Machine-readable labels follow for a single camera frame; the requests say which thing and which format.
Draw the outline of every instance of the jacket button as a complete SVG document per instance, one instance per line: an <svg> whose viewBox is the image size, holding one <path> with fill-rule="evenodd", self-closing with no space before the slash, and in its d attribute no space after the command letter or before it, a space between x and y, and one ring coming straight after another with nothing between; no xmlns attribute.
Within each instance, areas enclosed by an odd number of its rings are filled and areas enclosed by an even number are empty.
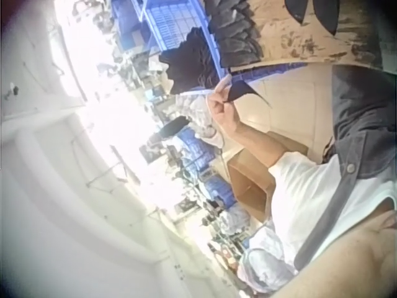
<svg viewBox="0 0 397 298"><path fill-rule="evenodd" d="M352 163L349 163L349 164L347 165L346 171L347 171L349 174L354 173L354 171L355 171L355 166L354 166Z"/></svg>

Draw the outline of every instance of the gray denim jacket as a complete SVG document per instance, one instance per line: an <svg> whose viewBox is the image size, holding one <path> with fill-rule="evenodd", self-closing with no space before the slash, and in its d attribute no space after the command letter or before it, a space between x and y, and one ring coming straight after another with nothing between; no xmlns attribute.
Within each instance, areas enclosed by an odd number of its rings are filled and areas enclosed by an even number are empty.
<svg viewBox="0 0 397 298"><path fill-rule="evenodd" d="M357 66L333 66L334 152L341 181L294 265L302 270L335 226L358 179L387 168L396 179L396 77Z"/></svg>

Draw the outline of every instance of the hand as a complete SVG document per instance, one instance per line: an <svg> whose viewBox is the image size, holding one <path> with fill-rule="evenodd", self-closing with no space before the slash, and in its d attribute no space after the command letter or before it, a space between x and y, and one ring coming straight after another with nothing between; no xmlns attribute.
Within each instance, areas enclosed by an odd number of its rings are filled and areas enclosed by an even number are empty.
<svg viewBox="0 0 397 298"><path fill-rule="evenodd" d="M208 108L213 120L230 136L241 125L240 116L234 103L227 102L231 75L225 76L215 87L213 94L207 97Z"/></svg>

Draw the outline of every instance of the black fabric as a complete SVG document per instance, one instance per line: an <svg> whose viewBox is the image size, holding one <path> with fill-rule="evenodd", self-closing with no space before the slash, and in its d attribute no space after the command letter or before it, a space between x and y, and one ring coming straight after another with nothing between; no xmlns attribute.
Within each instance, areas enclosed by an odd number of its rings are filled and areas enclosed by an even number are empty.
<svg viewBox="0 0 397 298"><path fill-rule="evenodd" d="M190 123L185 116L176 117L174 120L168 122L160 129L158 134L163 140L175 136L180 132L186 125Z"/></svg>
<svg viewBox="0 0 397 298"><path fill-rule="evenodd" d="M305 18L308 0L284 0L290 15L302 24ZM336 34L339 19L339 0L313 0L314 14L320 24L332 35Z"/></svg>
<svg viewBox="0 0 397 298"><path fill-rule="evenodd" d="M299 24L303 23L307 7L308 0L285 0L285 8Z"/></svg>
<svg viewBox="0 0 397 298"><path fill-rule="evenodd" d="M192 28L179 47L166 50L159 61L169 65L168 79L174 81L171 94L180 94L196 87L212 89L219 83L210 49L201 28Z"/></svg>
<svg viewBox="0 0 397 298"><path fill-rule="evenodd" d="M228 102L235 101L245 94L255 94L262 98L253 88L244 81L234 82L229 90Z"/></svg>
<svg viewBox="0 0 397 298"><path fill-rule="evenodd" d="M329 163L329 161L331 160L331 157L333 157L334 154L336 153L335 146L333 146L333 144L332 144L332 140L333 140L333 138L331 137L328 144L325 146L325 148L323 150L323 160L321 162L322 165L325 163Z"/></svg>
<svg viewBox="0 0 397 298"><path fill-rule="evenodd" d="M246 66L259 62L264 56L256 41L260 37L254 15L246 0L204 0L206 14L210 16L208 30L215 36L223 68Z"/></svg>
<svg viewBox="0 0 397 298"><path fill-rule="evenodd" d="M336 34L339 18L339 0L313 0L314 14L323 27Z"/></svg>
<svg viewBox="0 0 397 298"><path fill-rule="evenodd" d="M260 62L260 60L261 58L259 58L255 53L251 52L222 53L220 65L223 68L230 68L250 65Z"/></svg>

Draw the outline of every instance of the cardboard box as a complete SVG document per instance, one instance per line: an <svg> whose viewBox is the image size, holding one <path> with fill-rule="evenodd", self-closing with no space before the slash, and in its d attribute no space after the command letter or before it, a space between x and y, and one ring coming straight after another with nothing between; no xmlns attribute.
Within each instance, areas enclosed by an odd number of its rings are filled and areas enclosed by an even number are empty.
<svg viewBox="0 0 397 298"><path fill-rule="evenodd" d="M283 143L290 151L304 155L308 153L308 147L301 143L275 132L267 134ZM248 150L242 149L229 160L228 171L236 200L258 221L267 220L271 213L267 202L271 201L276 187L268 168Z"/></svg>

